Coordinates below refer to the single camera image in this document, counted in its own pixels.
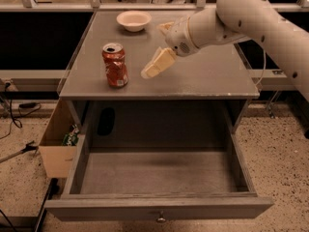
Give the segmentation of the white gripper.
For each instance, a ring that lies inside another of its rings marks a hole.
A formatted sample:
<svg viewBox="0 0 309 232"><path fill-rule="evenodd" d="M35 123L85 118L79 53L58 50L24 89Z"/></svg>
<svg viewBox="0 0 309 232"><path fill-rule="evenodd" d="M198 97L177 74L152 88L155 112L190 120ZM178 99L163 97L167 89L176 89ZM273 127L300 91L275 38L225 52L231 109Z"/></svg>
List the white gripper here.
<svg viewBox="0 0 309 232"><path fill-rule="evenodd" d="M171 48L159 47L156 50L152 60L141 71L143 78L153 78L166 71L175 64L177 55L186 57L199 51L190 35L189 20L189 16L183 16L174 22L157 25L157 29L165 36L165 41Z"/></svg>

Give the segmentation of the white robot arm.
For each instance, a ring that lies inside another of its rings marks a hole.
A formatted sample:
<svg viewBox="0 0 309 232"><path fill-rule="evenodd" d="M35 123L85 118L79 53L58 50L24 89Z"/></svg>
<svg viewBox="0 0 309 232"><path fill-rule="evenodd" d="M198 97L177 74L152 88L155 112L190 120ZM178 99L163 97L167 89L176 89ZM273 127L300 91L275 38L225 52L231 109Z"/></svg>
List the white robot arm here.
<svg viewBox="0 0 309 232"><path fill-rule="evenodd" d="M168 46L159 48L141 75L153 78L185 57L215 44L249 39L258 44L309 100L309 33L291 23L268 0L216 0L216 6L163 23Z"/></svg>

